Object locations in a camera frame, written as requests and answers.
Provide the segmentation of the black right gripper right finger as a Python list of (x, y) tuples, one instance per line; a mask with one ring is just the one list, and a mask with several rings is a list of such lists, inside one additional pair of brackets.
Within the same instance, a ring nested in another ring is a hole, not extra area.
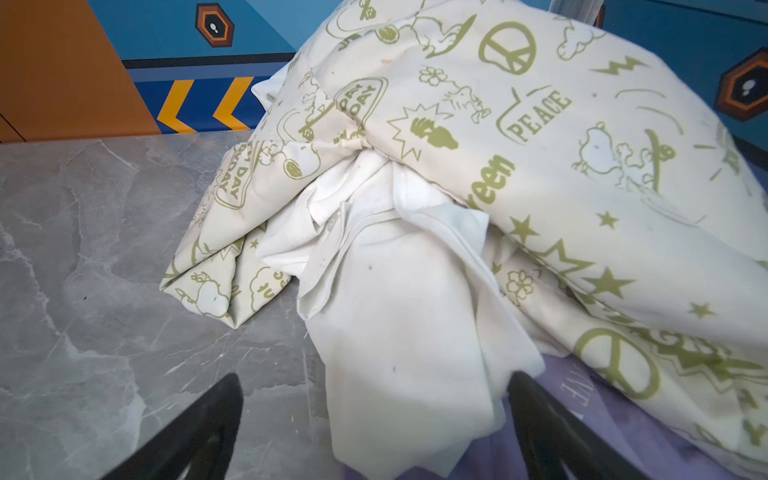
[(512, 375), (507, 394), (529, 478), (647, 477), (527, 373), (517, 371)]

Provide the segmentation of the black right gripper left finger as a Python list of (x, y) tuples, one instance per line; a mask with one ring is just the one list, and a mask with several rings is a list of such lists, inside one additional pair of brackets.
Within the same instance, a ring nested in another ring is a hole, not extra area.
[(223, 479), (243, 413), (239, 377), (229, 373), (108, 472), (120, 479)]

